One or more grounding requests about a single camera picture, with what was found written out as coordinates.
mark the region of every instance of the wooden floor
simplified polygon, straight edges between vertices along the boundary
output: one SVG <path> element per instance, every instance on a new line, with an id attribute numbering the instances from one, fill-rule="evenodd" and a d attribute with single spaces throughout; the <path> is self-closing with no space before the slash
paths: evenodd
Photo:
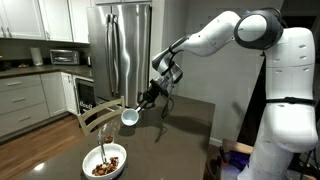
<path id="1" fill-rule="evenodd" d="M 0 146 L 0 179 L 17 179 L 84 137 L 76 116 L 67 116 Z"/>

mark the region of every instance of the refrigerator door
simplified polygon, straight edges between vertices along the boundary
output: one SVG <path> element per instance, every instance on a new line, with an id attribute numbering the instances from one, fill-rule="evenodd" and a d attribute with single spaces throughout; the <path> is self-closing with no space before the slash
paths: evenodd
<path id="1" fill-rule="evenodd" d="M 113 74 L 110 68 L 112 52 L 111 7 L 87 8 L 89 41 L 96 102 L 115 99 L 113 95 Z"/>
<path id="2" fill-rule="evenodd" d="M 119 79 L 115 79 L 118 95 L 124 95 L 126 105 L 135 107 L 139 91 L 148 87 L 150 49 L 150 6 L 147 4 L 124 4 L 112 6 L 115 17 L 113 57 L 120 63 Z"/>

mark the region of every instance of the clear glass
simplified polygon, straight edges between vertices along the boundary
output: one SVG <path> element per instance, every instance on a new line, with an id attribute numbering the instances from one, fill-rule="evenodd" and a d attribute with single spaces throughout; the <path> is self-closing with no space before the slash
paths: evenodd
<path id="1" fill-rule="evenodd" d="M 116 128 L 112 123 L 106 123 L 99 130 L 99 134 L 102 136 L 103 143 L 114 143 L 116 138 Z"/>

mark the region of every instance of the kitchen cabinet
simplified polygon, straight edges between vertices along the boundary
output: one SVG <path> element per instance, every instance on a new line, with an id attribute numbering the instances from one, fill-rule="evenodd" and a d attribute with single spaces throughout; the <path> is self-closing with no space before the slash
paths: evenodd
<path id="1" fill-rule="evenodd" d="M 41 85 L 0 93 L 0 114 L 45 102 Z"/>
<path id="2" fill-rule="evenodd" d="M 49 118 L 39 75 L 0 79 L 0 137 Z"/>
<path id="3" fill-rule="evenodd" d="M 39 0 L 46 39 L 72 42 L 68 0 Z"/>
<path id="4" fill-rule="evenodd" d="M 72 114 L 78 114 L 76 93 L 72 80 L 72 75 L 67 73 L 61 73 L 64 96 L 66 100 L 67 111 Z"/>
<path id="5" fill-rule="evenodd" d="M 93 0 L 93 5 L 127 3 L 127 2 L 151 2 L 151 0 Z"/>
<path id="6" fill-rule="evenodd" d="M 0 136 L 28 127 L 49 118 L 46 103 L 0 115 Z"/>
<path id="7" fill-rule="evenodd" d="M 94 4 L 110 4 L 110 3 L 121 3 L 122 0 L 93 0 Z"/>
<path id="8" fill-rule="evenodd" d="M 63 92 L 61 73 L 41 74 L 41 82 L 47 101 L 50 117 L 66 111 L 66 102 Z"/>
<path id="9" fill-rule="evenodd" d="M 38 0 L 0 0 L 0 19 L 1 37 L 45 39 Z"/>
<path id="10" fill-rule="evenodd" d="M 89 43 L 87 7 L 91 6 L 90 0 L 68 0 L 71 17 L 73 41 Z"/>
<path id="11" fill-rule="evenodd" d="M 123 3 L 126 3 L 126 2 L 148 2 L 151 0 L 122 0 Z"/>

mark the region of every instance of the table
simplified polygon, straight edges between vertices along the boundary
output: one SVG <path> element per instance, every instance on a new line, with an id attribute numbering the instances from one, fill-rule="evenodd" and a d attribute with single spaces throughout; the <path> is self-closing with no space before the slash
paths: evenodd
<path id="1" fill-rule="evenodd" d="M 164 120 L 165 104 L 157 99 L 157 107 L 141 112 L 135 126 L 121 124 L 120 117 L 112 123 L 118 132 L 115 142 L 127 151 L 127 162 L 119 180 L 199 180 L 206 166 L 215 105 L 173 96 L 174 110 Z M 43 163 L 41 170 L 32 170 L 22 179 L 86 179 L 82 161 L 97 146 L 91 133 L 71 149 Z"/>

